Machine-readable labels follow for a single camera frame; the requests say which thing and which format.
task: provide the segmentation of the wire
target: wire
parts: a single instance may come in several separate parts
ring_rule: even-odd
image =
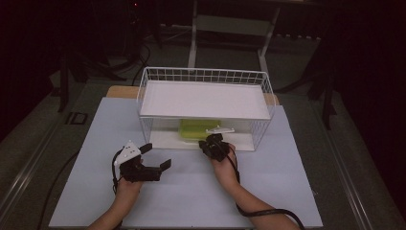
[[[137,77],[140,74],[141,70],[143,70],[143,68],[148,66],[147,62],[148,62],[148,60],[150,58],[151,50],[145,44],[143,44],[143,47],[145,47],[147,49],[147,58],[144,59],[144,57],[140,54],[140,61],[142,62],[142,65],[140,66],[137,73],[135,73],[134,78],[132,79],[132,83],[131,83],[132,86],[134,86],[135,80],[137,79]]]
[[[75,157],[77,157],[78,155],[79,155],[79,151],[75,152],[75,154],[73,154],[73,155],[71,156],[71,158],[69,158],[69,160],[65,162],[65,164],[62,166],[62,168],[61,168],[61,169],[59,170],[59,172],[57,173],[56,178],[54,179],[54,181],[53,181],[53,183],[52,183],[52,185],[51,185],[51,188],[50,188],[50,190],[48,191],[47,197],[45,198],[44,205],[42,206],[41,217],[40,217],[39,223],[38,223],[38,225],[37,225],[37,227],[36,227],[37,230],[41,229],[42,221],[43,221],[44,216],[45,216],[45,210],[47,209],[47,205],[48,205],[48,200],[49,200],[50,197],[51,197],[52,190],[54,189],[54,186],[56,185],[57,180],[59,179],[59,177],[60,177],[60,175],[62,174],[62,172],[65,170],[66,166],[67,166]]]

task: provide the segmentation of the wire basket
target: wire basket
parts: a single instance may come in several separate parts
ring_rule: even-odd
[[[146,142],[150,142],[151,131],[153,130],[154,123],[159,123],[156,118],[141,115],[144,97],[147,92],[147,85],[149,81],[194,81],[231,85],[260,85],[270,119],[266,121],[249,121],[249,132],[252,136],[251,141],[253,150],[259,145],[259,142],[275,113],[276,98],[273,94],[269,77],[265,72],[204,68],[146,67],[144,69],[137,95],[137,109]]]

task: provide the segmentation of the floor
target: floor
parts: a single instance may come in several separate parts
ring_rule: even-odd
[[[198,37],[196,67],[259,70],[254,41],[238,48],[223,39],[220,42],[227,44],[220,49],[218,41],[205,35]],[[163,49],[153,38],[146,38],[142,56],[149,56],[147,64],[187,67],[190,29],[166,29],[163,38]],[[297,80],[317,45],[317,40],[306,38],[273,38],[266,55],[272,87]],[[71,80],[70,102],[64,112],[57,113],[59,98],[49,96],[0,144],[0,182],[6,185],[0,188],[1,229],[49,229],[75,161],[70,159],[79,151],[101,98],[111,85],[130,85],[139,68],[140,64],[120,72],[126,81],[96,74],[87,83]],[[315,195],[324,223],[321,229],[406,229],[339,93],[334,92],[332,102],[337,114],[330,117],[331,130],[326,130],[321,122],[321,101],[307,98],[308,87],[303,85],[278,97]],[[88,119],[84,125],[69,124],[70,112],[86,113]]]

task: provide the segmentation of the forearm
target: forearm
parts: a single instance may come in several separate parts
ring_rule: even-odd
[[[94,221],[87,229],[93,230],[112,230],[114,229],[125,217],[121,210],[112,205],[103,215]]]
[[[242,186],[235,185],[231,188],[225,188],[236,204],[246,213],[274,209],[268,203],[252,195]],[[261,217],[249,218],[257,229],[299,229],[299,227],[286,215],[276,214]]]

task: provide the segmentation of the white paper sheet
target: white paper sheet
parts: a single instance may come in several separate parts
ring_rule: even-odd
[[[101,101],[79,157],[59,199],[51,227],[83,227],[114,199],[111,161],[128,140],[139,147],[144,137],[133,99]],[[124,219],[133,228],[250,228],[234,202],[221,190],[200,150],[153,149],[146,166],[172,159],[161,181],[143,185],[135,207]],[[252,153],[238,153],[241,184],[275,207],[294,212],[307,227],[323,226],[301,157],[282,106]]]

